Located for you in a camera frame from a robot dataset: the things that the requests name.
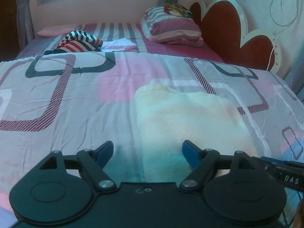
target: striped clothing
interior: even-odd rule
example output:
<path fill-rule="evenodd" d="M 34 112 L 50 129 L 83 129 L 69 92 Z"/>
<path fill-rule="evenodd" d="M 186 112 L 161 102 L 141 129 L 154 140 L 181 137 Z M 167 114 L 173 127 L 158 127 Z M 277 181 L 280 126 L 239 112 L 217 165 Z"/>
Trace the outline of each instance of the striped clothing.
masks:
<path fill-rule="evenodd" d="M 73 31 L 66 35 L 56 46 L 54 51 L 88 52 L 100 51 L 102 40 L 84 31 Z"/>

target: stack of pillows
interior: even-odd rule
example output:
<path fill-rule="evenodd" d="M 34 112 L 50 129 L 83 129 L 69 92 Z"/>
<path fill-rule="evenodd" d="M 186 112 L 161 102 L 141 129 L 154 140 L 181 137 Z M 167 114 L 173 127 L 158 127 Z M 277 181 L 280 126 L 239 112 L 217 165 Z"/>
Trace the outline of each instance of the stack of pillows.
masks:
<path fill-rule="evenodd" d="M 153 42 L 202 47 L 201 30 L 181 5 L 165 4 L 145 11 L 141 20 L 145 37 Z"/>

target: striped pillow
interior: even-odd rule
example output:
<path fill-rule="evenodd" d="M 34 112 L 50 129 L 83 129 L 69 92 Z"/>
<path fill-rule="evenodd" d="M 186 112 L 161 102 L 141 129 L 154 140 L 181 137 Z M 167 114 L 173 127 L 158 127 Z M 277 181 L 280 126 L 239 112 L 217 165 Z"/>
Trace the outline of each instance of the striped pillow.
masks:
<path fill-rule="evenodd" d="M 196 42 L 202 34 L 199 26 L 192 19 L 167 14 L 163 6 L 148 9 L 143 19 L 152 36 L 151 40 L 155 42 L 177 39 Z"/>

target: headboard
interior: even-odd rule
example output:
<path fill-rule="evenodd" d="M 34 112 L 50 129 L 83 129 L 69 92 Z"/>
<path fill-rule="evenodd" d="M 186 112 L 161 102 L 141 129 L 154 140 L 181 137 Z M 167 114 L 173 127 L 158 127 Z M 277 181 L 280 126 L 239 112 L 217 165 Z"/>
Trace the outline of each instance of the headboard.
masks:
<path fill-rule="evenodd" d="M 205 43 L 225 63 L 276 73 L 281 47 L 273 34 L 257 29 L 248 33 L 243 9 L 235 0 L 214 0 L 208 7 L 196 2 L 190 8 Z"/>

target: pillow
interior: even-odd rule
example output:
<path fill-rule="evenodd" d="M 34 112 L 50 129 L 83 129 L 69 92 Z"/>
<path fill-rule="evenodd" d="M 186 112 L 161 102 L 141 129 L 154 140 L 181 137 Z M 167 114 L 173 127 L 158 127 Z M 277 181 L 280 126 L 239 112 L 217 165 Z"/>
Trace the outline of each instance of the pillow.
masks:
<path fill-rule="evenodd" d="M 190 18 L 167 14 L 164 7 L 153 7 L 145 12 L 144 21 L 154 42 L 187 39 L 196 42 L 201 37 L 200 28 Z"/>
<path fill-rule="evenodd" d="M 40 37 L 52 37 L 52 36 L 66 35 L 70 32 L 81 30 L 82 28 L 83 26 L 79 24 L 50 26 L 43 28 L 37 34 Z"/>
<path fill-rule="evenodd" d="M 151 35 L 146 20 L 143 18 L 141 20 L 141 29 L 143 31 L 144 36 L 150 41 L 157 43 L 167 43 L 171 45 L 186 45 L 201 48 L 204 44 L 203 39 L 199 37 L 189 37 L 185 36 L 184 32 L 168 32 L 162 33 L 157 36 Z"/>

